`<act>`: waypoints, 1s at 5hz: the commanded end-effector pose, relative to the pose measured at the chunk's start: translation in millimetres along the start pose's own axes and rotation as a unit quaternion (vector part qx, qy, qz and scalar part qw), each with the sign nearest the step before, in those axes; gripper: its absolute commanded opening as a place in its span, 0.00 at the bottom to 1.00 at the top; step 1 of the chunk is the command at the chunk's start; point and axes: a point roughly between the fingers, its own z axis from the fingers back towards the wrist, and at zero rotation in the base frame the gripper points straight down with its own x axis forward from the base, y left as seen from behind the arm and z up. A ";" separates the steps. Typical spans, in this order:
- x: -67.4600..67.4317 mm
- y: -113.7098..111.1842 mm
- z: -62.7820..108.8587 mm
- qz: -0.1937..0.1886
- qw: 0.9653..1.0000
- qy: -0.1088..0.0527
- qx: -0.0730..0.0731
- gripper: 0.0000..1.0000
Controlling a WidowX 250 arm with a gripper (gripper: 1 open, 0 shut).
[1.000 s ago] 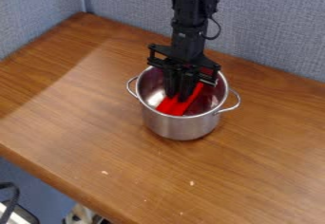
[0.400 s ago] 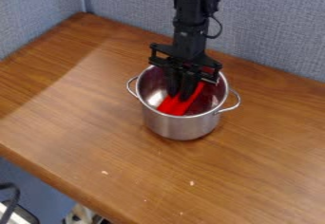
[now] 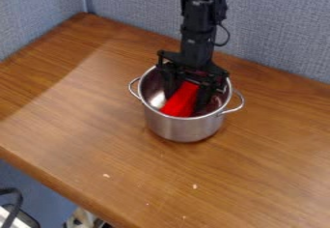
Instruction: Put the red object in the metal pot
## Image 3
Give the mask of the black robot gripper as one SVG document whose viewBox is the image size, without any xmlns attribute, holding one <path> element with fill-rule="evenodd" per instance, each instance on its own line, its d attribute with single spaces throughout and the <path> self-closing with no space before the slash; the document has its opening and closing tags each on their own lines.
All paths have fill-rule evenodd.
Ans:
<svg viewBox="0 0 330 228">
<path fill-rule="evenodd" d="M 178 52 L 161 50 L 157 68 L 165 79 L 165 97 L 170 99 L 185 81 L 199 86 L 195 113 L 206 114 L 217 108 L 217 91 L 228 85 L 229 71 L 213 62 L 214 33 L 182 34 Z"/>
</svg>

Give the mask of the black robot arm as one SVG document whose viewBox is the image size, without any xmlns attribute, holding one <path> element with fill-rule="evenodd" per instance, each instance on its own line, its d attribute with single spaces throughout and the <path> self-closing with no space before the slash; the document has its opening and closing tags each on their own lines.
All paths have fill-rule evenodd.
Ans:
<svg viewBox="0 0 330 228">
<path fill-rule="evenodd" d="M 181 0 L 183 23 L 181 49 L 158 52 L 158 70 L 165 80 L 166 103 L 161 111 L 174 117 L 190 117 L 209 105 L 217 91 L 224 91 L 229 72 L 213 62 L 217 27 L 225 28 L 226 0 Z"/>
</svg>

